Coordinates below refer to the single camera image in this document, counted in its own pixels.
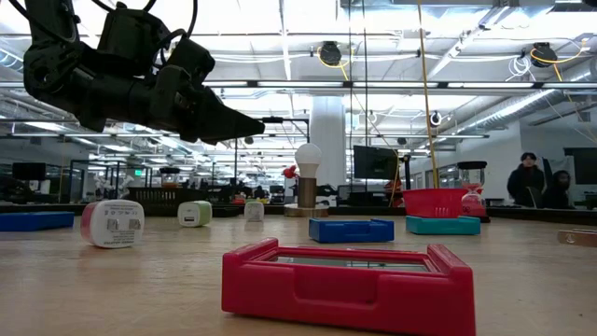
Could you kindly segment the black plastic basket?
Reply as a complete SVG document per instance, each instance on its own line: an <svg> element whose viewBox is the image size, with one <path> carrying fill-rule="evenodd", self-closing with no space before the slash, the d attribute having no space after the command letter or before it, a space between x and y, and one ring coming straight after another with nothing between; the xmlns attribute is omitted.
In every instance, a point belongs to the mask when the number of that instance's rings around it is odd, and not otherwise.
<svg viewBox="0 0 597 336"><path fill-rule="evenodd" d="M126 200L144 207L147 217L176 217L181 203L206 201L208 192L183 188L141 188L130 187Z"/></svg>

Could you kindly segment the rose gold mirror frame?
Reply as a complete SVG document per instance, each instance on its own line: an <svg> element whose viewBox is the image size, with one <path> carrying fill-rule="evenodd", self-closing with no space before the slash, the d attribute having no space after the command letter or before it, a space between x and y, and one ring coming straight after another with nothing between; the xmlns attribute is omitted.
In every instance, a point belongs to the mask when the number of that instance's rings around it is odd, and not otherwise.
<svg viewBox="0 0 597 336"><path fill-rule="evenodd" d="M560 230L558 231L557 238L559 243L563 245L597 247L597 230Z"/></svg>

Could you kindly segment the teal plastic mirror frame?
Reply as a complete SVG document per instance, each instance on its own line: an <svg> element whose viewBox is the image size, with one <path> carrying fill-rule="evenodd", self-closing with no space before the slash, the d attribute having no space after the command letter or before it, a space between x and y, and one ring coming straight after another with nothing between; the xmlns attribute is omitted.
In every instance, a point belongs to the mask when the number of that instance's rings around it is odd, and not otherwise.
<svg viewBox="0 0 597 336"><path fill-rule="evenodd" d="M479 235L478 217L433 218L406 216L406 230L419 235Z"/></svg>

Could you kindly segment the white background machine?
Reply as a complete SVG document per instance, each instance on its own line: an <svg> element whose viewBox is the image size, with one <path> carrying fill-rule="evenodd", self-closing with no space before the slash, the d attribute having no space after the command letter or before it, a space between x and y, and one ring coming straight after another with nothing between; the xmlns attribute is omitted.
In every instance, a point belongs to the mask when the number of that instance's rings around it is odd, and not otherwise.
<svg viewBox="0 0 597 336"><path fill-rule="evenodd" d="M94 178L94 196L96 201L127 199L130 194L129 187L134 178L126 175L122 180L116 179L114 182L106 180L103 176L96 175Z"/></svg>

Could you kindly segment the blue plastic mirror frame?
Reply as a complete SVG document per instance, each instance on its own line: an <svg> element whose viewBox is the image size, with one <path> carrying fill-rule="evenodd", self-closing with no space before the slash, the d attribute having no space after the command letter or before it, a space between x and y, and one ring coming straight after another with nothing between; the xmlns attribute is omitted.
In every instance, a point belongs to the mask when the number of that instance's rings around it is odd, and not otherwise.
<svg viewBox="0 0 597 336"><path fill-rule="evenodd" d="M311 218L309 237L321 244L385 243L395 239L395 222L377 218L369 220Z"/></svg>
<svg viewBox="0 0 597 336"><path fill-rule="evenodd" d="M29 212L0 214L0 232L44 231L73 226L73 212Z"/></svg>

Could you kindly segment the brass lamp with white bulb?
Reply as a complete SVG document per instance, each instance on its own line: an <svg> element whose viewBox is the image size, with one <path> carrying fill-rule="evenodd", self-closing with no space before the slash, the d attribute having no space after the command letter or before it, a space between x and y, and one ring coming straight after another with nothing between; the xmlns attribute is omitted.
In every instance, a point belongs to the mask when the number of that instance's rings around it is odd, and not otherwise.
<svg viewBox="0 0 597 336"><path fill-rule="evenodd" d="M295 203L285 206L286 217L327 217L328 205L316 201L316 174L322 160L321 149L307 143L300 146L295 153L298 164L298 195Z"/></svg>

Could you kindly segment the orange sand hourglass black caps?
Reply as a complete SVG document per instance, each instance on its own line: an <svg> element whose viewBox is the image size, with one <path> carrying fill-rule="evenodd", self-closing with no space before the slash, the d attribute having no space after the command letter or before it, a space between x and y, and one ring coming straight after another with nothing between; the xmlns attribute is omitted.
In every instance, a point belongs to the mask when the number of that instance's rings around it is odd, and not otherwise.
<svg viewBox="0 0 597 336"><path fill-rule="evenodd" d="M179 175L181 170L176 167L161 167L160 168L160 184L163 188L178 188Z"/></svg>

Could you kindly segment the black metal station frame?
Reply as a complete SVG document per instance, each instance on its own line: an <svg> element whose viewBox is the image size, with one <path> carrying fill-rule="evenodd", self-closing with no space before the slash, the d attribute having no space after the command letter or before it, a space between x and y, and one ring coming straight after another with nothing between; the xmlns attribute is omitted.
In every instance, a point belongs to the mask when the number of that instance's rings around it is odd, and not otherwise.
<svg viewBox="0 0 597 336"><path fill-rule="evenodd" d="M232 185L269 185L283 180L286 169L298 166L296 151L311 142L307 119L270 116L257 120L264 127L262 133L231 140Z"/></svg>

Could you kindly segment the red sand hourglass black caps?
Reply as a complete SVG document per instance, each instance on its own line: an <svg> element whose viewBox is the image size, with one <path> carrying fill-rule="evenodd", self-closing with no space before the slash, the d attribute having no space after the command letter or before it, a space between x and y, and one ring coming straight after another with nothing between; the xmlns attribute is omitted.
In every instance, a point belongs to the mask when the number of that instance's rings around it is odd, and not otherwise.
<svg viewBox="0 0 597 336"><path fill-rule="evenodd" d="M457 163L461 186L466 190L461 200L462 213L467 217L478 217L481 223L490 223L485 200L481 193L485 183L486 161L461 161Z"/></svg>

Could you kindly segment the red plastic mirror frame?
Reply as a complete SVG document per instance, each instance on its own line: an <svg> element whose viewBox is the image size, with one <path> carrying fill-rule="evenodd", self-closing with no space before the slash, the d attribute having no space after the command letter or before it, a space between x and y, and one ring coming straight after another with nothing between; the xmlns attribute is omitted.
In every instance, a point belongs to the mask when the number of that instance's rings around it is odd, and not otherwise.
<svg viewBox="0 0 597 336"><path fill-rule="evenodd" d="M237 315L415 336L476 336L472 269L424 252L281 246L224 254L221 308Z"/></svg>

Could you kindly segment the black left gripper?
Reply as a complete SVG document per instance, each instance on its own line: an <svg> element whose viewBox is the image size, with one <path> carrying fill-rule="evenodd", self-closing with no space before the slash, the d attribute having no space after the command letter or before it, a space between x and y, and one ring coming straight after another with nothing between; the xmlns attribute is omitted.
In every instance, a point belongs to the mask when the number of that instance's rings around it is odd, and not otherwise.
<svg viewBox="0 0 597 336"><path fill-rule="evenodd" d="M105 75L90 82L76 112L80 124L96 132L109 119L155 130L187 133L199 122L203 143L216 145L262 134L265 125L227 107L208 87L197 85L180 66L168 65L150 79Z"/></svg>

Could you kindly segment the long ceiling light strip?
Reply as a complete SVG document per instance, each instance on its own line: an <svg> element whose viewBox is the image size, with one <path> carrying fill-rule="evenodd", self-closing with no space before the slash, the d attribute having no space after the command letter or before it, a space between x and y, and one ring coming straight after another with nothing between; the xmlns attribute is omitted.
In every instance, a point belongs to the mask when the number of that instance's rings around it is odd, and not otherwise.
<svg viewBox="0 0 597 336"><path fill-rule="evenodd" d="M214 88L288 88L288 89L473 89L473 90L597 90L597 82L419 82L419 81L206 81Z"/></svg>

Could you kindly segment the silver ventilation duct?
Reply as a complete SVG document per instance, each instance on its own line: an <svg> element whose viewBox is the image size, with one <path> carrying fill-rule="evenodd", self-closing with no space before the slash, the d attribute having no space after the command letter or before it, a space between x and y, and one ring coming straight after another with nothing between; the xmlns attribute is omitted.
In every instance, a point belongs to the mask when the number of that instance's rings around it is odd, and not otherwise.
<svg viewBox="0 0 597 336"><path fill-rule="evenodd" d="M460 124L456 132L472 133L477 128L490 130L562 102L568 102L565 90L541 90L526 96L509 98Z"/></svg>

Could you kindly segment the black monitor on stand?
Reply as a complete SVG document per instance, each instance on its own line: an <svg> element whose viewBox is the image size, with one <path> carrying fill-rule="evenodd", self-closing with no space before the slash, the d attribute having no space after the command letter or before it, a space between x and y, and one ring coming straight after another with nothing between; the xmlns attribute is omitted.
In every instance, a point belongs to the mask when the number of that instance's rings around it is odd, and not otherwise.
<svg viewBox="0 0 597 336"><path fill-rule="evenodd" d="M360 179L394 179L396 153L389 148L354 146L354 177Z"/></svg>

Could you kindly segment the purple white wall charger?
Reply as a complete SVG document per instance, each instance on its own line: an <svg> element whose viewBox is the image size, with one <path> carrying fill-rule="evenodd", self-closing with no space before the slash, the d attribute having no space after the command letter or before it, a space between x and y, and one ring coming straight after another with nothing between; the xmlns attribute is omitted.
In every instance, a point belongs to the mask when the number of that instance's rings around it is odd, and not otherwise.
<svg viewBox="0 0 597 336"><path fill-rule="evenodd" d="M260 201L248 202L244 206L243 216L248 222L263 221L265 216L265 205Z"/></svg>

